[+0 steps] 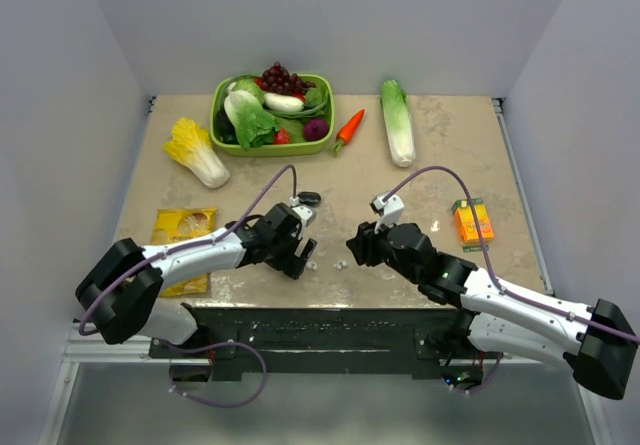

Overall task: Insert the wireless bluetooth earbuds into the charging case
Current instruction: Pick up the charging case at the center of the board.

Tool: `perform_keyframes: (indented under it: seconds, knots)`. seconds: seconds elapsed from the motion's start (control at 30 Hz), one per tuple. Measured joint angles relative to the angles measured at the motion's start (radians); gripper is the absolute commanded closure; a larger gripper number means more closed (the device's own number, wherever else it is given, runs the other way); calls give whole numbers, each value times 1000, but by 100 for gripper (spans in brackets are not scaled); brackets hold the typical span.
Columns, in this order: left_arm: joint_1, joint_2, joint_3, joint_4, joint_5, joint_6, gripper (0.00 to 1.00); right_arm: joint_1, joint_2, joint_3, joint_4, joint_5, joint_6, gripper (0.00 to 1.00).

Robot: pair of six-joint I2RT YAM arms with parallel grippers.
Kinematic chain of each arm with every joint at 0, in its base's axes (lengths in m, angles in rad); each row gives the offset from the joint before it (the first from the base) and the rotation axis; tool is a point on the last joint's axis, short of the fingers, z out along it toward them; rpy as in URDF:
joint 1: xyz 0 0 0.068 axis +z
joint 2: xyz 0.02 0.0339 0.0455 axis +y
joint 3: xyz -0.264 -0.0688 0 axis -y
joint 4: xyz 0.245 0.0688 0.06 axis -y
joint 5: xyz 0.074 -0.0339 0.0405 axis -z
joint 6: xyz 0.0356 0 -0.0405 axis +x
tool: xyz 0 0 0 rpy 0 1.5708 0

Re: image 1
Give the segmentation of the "black earbud charging case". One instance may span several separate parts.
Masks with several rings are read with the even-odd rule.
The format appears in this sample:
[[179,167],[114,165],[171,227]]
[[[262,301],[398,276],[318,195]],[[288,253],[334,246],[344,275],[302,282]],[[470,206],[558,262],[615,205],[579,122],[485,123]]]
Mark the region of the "black earbud charging case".
[[322,202],[322,197],[318,192],[302,191],[297,195],[299,203],[308,207],[318,207]]

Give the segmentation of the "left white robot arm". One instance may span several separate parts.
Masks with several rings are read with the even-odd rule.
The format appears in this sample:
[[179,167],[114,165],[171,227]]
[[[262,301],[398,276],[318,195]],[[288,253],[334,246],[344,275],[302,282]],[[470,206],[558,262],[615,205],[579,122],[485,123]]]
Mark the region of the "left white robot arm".
[[173,285],[216,271],[265,263],[299,278],[316,248],[303,238],[315,211],[297,201],[278,203],[249,224],[244,220],[172,245],[114,243],[77,287],[85,311],[79,332],[99,334],[109,345],[135,335],[169,342],[185,357],[200,355],[207,333],[192,310],[162,298]]

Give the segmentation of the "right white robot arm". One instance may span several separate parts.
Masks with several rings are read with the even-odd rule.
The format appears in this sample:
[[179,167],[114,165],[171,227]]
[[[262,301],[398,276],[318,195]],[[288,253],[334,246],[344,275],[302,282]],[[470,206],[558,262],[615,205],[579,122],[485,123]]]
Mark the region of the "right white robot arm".
[[590,306],[501,282],[489,270],[437,250],[414,223],[364,222],[346,246],[358,265],[384,264],[429,300],[459,309],[460,324],[445,334],[452,355],[519,355],[569,369],[579,385],[601,397],[624,397],[639,338],[616,304],[600,299]]

